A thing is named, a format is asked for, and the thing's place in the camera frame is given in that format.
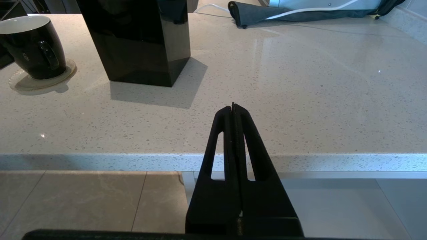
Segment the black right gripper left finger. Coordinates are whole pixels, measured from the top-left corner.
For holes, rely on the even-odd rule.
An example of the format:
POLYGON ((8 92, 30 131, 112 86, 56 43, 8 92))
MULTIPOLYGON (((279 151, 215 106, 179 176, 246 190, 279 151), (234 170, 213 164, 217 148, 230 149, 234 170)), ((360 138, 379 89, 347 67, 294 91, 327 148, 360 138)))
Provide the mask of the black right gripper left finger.
POLYGON ((230 106, 220 109, 212 122, 201 169, 186 213, 186 234, 237 233, 241 198, 232 140, 231 112, 230 106), (223 133, 223 181, 211 177, 220 133, 223 133))

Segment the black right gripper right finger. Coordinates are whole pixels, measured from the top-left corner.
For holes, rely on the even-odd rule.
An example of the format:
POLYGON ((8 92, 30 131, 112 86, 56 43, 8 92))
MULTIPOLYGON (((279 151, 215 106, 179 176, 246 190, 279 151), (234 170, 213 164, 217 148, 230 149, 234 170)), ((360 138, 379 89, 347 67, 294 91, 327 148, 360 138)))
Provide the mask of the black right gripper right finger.
POLYGON ((235 161, 244 235, 303 235, 250 113, 234 104, 235 161))

